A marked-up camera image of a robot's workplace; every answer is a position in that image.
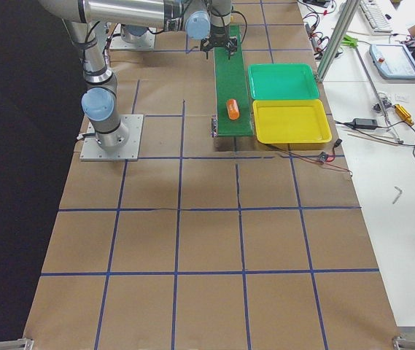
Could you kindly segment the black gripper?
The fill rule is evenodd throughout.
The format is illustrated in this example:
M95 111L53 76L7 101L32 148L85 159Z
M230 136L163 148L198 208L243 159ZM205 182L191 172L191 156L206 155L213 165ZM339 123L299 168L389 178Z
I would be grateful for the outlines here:
M201 40L200 51L208 53L214 48L224 48L228 54L228 59L231 59L238 49L237 37L229 36L225 33L211 33L208 37Z

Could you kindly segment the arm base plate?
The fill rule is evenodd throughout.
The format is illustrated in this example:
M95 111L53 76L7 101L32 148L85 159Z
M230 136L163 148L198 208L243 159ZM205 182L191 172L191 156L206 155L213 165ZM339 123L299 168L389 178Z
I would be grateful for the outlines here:
M129 31L129 26L118 24L112 35L109 49L114 51L150 51L155 46L155 35L145 31L135 35Z
M121 114L119 128L109 134L96 133L91 122L87 133L93 136L83 139L82 161L137 161L144 124L142 114Z

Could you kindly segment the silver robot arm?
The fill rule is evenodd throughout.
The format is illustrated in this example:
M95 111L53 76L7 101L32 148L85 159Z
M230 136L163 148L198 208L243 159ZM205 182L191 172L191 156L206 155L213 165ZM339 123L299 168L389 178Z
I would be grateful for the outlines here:
M125 136L117 112L117 79L108 67L95 34L96 24L64 20L72 44L79 53L83 77L88 90L81 98L81 105L102 148L116 147Z
M200 51L221 47L231 57L238 50L230 32L230 1L40 1L51 14L74 23L95 21L154 27L163 33L184 31L199 40Z

